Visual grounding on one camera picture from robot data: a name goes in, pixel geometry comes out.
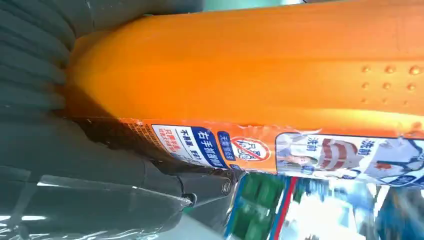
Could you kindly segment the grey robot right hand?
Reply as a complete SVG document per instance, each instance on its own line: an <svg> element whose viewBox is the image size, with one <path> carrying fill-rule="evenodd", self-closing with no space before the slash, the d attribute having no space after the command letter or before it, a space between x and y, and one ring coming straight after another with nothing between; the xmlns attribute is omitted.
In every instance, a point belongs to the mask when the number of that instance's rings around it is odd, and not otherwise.
<svg viewBox="0 0 424 240"><path fill-rule="evenodd" d="M146 14L200 12L200 0L3 0L0 3L0 237L136 240L173 229L184 208L227 198L231 170L160 171L73 121L56 86L77 38Z"/></svg>

